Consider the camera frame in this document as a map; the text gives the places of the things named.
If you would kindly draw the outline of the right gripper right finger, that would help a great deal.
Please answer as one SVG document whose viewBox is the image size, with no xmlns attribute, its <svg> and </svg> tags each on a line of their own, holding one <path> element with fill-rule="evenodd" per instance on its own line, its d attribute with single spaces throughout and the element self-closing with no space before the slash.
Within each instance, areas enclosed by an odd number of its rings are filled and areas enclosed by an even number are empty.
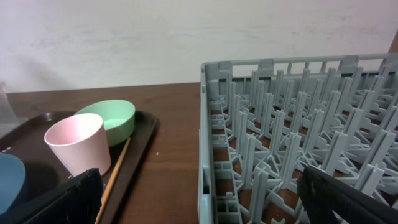
<svg viewBox="0 0 398 224">
<path fill-rule="evenodd" d="M 352 224 L 397 223 L 397 210 L 315 167 L 305 166 L 297 195 L 311 223 L 338 223 L 336 214 Z"/>
</svg>

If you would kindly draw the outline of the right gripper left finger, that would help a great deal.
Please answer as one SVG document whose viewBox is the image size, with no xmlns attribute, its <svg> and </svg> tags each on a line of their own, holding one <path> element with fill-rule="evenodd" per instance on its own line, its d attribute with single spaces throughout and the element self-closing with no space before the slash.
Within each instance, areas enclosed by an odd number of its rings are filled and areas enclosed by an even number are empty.
<svg viewBox="0 0 398 224">
<path fill-rule="evenodd" d="M 102 206 L 103 181 L 89 169 L 47 193 L 8 210 L 1 224 L 94 223 Z"/>
</svg>

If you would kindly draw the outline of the dark blue plate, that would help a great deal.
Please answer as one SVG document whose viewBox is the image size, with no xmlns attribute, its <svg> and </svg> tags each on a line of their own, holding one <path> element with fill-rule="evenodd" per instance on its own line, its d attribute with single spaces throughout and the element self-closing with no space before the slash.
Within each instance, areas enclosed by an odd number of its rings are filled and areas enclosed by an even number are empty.
<svg viewBox="0 0 398 224">
<path fill-rule="evenodd" d="M 23 204 L 26 198 L 24 163 L 16 156 L 1 153 L 1 214 Z"/>
</svg>

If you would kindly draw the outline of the mint green bowl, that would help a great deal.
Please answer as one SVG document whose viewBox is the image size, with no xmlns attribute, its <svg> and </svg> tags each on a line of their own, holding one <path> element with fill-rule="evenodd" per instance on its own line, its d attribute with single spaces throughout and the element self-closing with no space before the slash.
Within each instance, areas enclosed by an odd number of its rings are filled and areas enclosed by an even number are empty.
<svg viewBox="0 0 398 224">
<path fill-rule="evenodd" d="M 94 113 L 103 119 L 109 147 L 125 141 L 134 131 L 135 106 L 126 100 L 104 100 L 93 103 L 76 114 Z"/>
</svg>

